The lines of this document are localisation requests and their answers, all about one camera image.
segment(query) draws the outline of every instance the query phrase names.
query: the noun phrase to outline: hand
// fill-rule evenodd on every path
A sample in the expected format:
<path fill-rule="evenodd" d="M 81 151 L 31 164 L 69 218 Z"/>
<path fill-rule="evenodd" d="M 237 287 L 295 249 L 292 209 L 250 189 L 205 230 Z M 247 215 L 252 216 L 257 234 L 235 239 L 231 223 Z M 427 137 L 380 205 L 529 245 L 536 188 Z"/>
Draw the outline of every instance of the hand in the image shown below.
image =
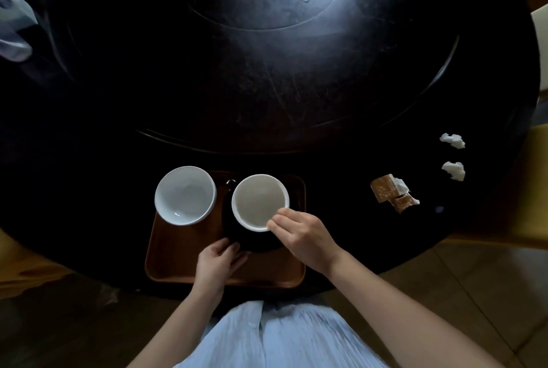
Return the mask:
<path fill-rule="evenodd" d="M 250 255 L 249 252 L 238 250 L 239 244 L 235 242 L 230 245 L 228 238 L 204 248 L 198 256 L 192 292 L 211 300 L 211 304 L 217 307 L 223 297 L 226 281 L 232 273 L 242 267 Z"/>
<path fill-rule="evenodd" d="M 327 277 L 343 251 L 322 221 L 309 213 L 281 208 L 266 227 L 300 261 Z"/>

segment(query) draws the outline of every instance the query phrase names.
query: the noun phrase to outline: forearm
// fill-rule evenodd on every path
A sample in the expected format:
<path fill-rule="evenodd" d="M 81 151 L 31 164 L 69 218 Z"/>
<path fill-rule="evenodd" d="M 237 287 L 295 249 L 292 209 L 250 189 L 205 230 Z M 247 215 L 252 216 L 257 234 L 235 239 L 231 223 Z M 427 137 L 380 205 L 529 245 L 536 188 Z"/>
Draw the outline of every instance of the forearm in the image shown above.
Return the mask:
<path fill-rule="evenodd" d="M 215 302 L 192 291 L 128 368 L 172 368 L 200 343 Z"/>
<path fill-rule="evenodd" d="M 343 252 L 327 274 L 402 368 L 501 367 L 440 317 Z"/>

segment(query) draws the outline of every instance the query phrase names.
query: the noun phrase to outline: floor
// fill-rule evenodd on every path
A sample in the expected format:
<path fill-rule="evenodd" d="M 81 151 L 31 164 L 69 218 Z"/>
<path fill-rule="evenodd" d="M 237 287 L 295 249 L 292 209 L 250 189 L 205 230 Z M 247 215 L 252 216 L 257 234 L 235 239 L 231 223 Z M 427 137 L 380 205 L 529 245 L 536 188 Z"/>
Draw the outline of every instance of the floor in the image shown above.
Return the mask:
<path fill-rule="evenodd" d="M 440 244 L 383 275 L 508 368 L 548 361 L 548 251 Z M 336 291 L 327 300 L 391 366 L 371 328 Z M 83 276 L 0 301 L 0 366 L 125 367 L 177 302 L 118 292 Z"/>
<path fill-rule="evenodd" d="M 382 277 L 507 368 L 548 366 L 548 251 L 442 243 Z M 390 366 L 394 359 L 338 292 L 327 299 Z"/>

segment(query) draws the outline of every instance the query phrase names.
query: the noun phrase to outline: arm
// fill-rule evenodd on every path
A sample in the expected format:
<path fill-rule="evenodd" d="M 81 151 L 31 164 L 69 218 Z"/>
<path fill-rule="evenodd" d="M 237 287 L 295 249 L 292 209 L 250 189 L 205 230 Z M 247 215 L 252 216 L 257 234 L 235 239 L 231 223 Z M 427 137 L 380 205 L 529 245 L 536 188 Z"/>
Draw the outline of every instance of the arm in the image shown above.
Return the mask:
<path fill-rule="evenodd" d="M 128 368 L 172 368 L 194 351 L 221 302 L 226 281 L 249 256 L 237 254 L 238 249 L 224 238 L 200 253 L 192 291 Z"/>
<path fill-rule="evenodd" d="M 282 208 L 267 226 L 293 255 L 346 296 L 402 368 L 502 367 L 463 333 L 342 250 L 315 216 Z"/>

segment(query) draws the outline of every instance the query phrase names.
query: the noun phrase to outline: cup rim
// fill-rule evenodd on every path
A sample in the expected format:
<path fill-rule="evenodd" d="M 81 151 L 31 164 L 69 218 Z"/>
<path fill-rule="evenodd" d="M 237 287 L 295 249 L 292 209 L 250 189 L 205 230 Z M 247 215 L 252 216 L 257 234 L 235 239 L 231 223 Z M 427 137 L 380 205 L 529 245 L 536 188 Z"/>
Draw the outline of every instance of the cup rim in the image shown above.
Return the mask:
<path fill-rule="evenodd" d="M 180 223 L 175 222 L 173 219 L 171 219 L 171 217 L 162 216 L 162 214 L 158 210 L 158 197 L 159 197 L 158 191 L 159 191 L 160 185 L 171 173 L 173 173 L 175 171 L 178 171 L 180 169 L 195 169 L 195 170 L 198 170 L 200 172 L 203 172 L 208 177 L 209 183 L 211 184 L 211 187 L 213 188 L 213 197 L 211 199 L 211 203 L 209 204 L 207 210 L 202 214 L 202 216 L 200 218 L 196 218 L 195 220 L 189 221 L 189 222 L 184 223 L 184 224 L 180 224 Z M 158 215 L 160 215 L 161 218 L 164 221 L 166 221 L 167 223 L 169 223 L 171 225 L 175 225 L 175 226 L 190 226 L 190 225 L 197 224 L 198 222 L 204 220 L 211 213 L 211 211 L 213 210 L 213 206 L 215 205 L 216 199 L 217 199 L 217 187 L 216 187 L 215 181 L 213 180 L 211 175 L 208 172 L 206 172 L 205 170 L 203 170 L 202 168 L 200 168 L 200 167 L 190 166 L 190 165 L 176 167 L 175 169 L 173 169 L 173 170 L 169 171 L 168 173 L 166 173 L 166 175 L 161 178 L 160 182 L 156 186 L 156 191 L 154 192 L 154 206 L 156 207 L 156 212 L 158 212 Z"/>
<path fill-rule="evenodd" d="M 236 220 L 238 221 L 238 223 L 243 226 L 244 228 L 250 230 L 250 231 L 253 231 L 253 232 L 256 232 L 256 233 L 266 233 L 267 231 L 270 231 L 266 226 L 252 226 L 252 225 L 249 225 L 247 222 L 245 222 L 242 217 L 240 216 L 237 208 L 236 208 L 236 192 L 238 191 L 238 188 L 240 187 L 240 185 L 242 183 L 244 183 L 246 180 L 250 180 L 251 178 L 254 178 L 254 177 L 257 177 L 257 176 L 266 176 L 266 177 L 269 177 L 271 178 L 272 180 L 274 180 L 278 186 L 280 187 L 280 189 L 282 189 L 282 193 L 283 193 L 283 199 L 284 199 L 284 207 L 285 208 L 289 208 L 289 193 L 287 191 L 287 188 L 285 187 L 285 185 L 280 182 L 279 179 L 275 178 L 274 176 L 271 176 L 269 174 L 265 174 L 265 173 L 259 173 L 259 174 L 252 174 L 251 176 L 248 176 L 246 177 L 245 179 L 242 179 L 237 185 L 236 185 L 236 189 L 234 189 L 234 193 L 232 194 L 232 200 L 231 200 L 231 206 L 232 206 L 232 213 L 234 214 L 234 217 L 236 218 Z"/>

